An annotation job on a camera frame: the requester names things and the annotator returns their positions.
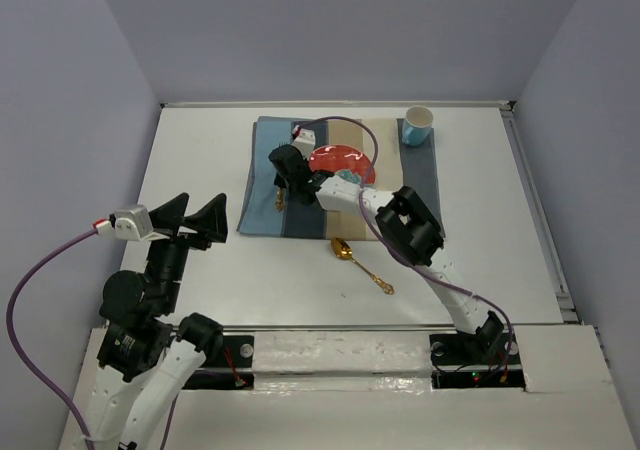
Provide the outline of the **red blue floral plate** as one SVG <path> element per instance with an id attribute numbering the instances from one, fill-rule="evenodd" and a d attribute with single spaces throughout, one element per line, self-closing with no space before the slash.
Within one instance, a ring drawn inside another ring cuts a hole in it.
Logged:
<path id="1" fill-rule="evenodd" d="M 325 145 L 315 149 L 309 157 L 309 165 L 314 171 L 329 171 L 355 184 L 364 181 L 366 186 L 373 186 L 376 181 L 367 155 L 348 145 Z"/>

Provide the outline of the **striped blue beige placemat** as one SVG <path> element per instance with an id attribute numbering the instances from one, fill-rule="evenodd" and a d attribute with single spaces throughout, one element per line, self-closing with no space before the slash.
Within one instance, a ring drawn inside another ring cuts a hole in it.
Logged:
<path id="1" fill-rule="evenodd" d="M 410 146 L 401 118 L 315 121 L 261 116 L 237 230 L 245 236 L 370 240 L 358 187 L 413 189 L 442 218 L 433 135 Z"/>

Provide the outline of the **gold spoon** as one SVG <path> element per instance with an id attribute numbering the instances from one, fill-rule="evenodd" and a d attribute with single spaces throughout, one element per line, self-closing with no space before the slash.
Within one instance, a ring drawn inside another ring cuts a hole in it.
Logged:
<path id="1" fill-rule="evenodd" d="M 382 289 L 382 291 L 387 295 L 393 295 L 395 293 L 395 289 L 392 285 L 381 279 L 378 275 L 371 272 L 364 265 L 362 265 L 359 261 L 357 261 L 353 255 L 353 251 L 350 245 L 342 238 L 333 237 L 330 240 L 330 246 L 334 253 L 334 255 L 343 261 L 348 261 L 356 265 L 360 270 L 362 270 L 378 287 Z"/>

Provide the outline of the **gold fork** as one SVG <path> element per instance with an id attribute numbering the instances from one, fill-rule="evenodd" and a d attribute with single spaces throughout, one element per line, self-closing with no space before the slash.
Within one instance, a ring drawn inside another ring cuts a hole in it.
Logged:
<path id="1" fill-rule="evenodd" d="M 286 206 L 286 189 L 282 187 L 277 188 L 275 209 L 277 212 L 283 212 Z"/>

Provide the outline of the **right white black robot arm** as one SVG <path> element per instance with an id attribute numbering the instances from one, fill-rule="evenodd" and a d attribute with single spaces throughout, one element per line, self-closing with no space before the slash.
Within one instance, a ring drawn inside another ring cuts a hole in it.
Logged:
<path id="1" fill-rule="evenodd" d="M 434 255 L 444 249 L 442 227 L 414 189 L 380 191 L 329 171 L 313 171 L 291 144 L 272 150 L 269 161 L 276 171 L 275 185 L 294 200 L 326 211 L 360 214 L 394 259 L 427 282 L 449 312 L 457 332 L 456 351 L 465 363 L 496 370 L 508 364 L 514 330 L 504 310 L 430 269 Z"/>

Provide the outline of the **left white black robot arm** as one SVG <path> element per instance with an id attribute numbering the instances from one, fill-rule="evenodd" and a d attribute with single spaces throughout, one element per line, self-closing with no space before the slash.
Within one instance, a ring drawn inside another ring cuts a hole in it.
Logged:
<path id="1" fill-rule="evenodd" d="M 134 205 L 94 225 L 100 236 L 149 249 L 143 271 L 120 270 L 103 287 L 99 314 L 107 329 L 80 434 L 92 449 L 147 448 L 187 380 L 220 356 L 218 322 L 198 313 L 177 328 L 162 320 L 175 310 L 190 251 L 206 251 L 228 235 L 225 194 L 192 215 L 185 213 L 188 201 L 181 193 L 153 210 Z"/>

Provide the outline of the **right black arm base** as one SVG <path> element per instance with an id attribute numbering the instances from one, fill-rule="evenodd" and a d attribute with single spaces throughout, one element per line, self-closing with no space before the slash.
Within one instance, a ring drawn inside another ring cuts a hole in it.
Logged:
<path id="1" fill-rule="evenodd" d="M 457 333 L 429 336 L 431 383 L 436 390 L 526 387 L 516 337 L 503 333 L 487 356 L 472 357 Z"/>

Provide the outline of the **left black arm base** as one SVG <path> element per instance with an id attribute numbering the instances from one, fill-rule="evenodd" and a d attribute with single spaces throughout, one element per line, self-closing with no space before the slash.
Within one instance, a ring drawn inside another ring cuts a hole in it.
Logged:
<path id="1" fill-rule="evenodd" d="M 252 370 L 254 336 L 225 335 L 220 351 L 208 357 L 184 385 L 185 390 L 249 390 L 254 384 Z"/>

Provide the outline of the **light blue mug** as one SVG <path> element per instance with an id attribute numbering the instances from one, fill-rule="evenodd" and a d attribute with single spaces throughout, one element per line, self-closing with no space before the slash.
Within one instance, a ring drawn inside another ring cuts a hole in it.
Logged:
<path id="1" fill-rule="evenodd" d="M 409 147 L 422 145 L 429 137 L 434 116 L 433 113 L 424 106 L 410 107 L 404 117 L 401 141 Z"/>

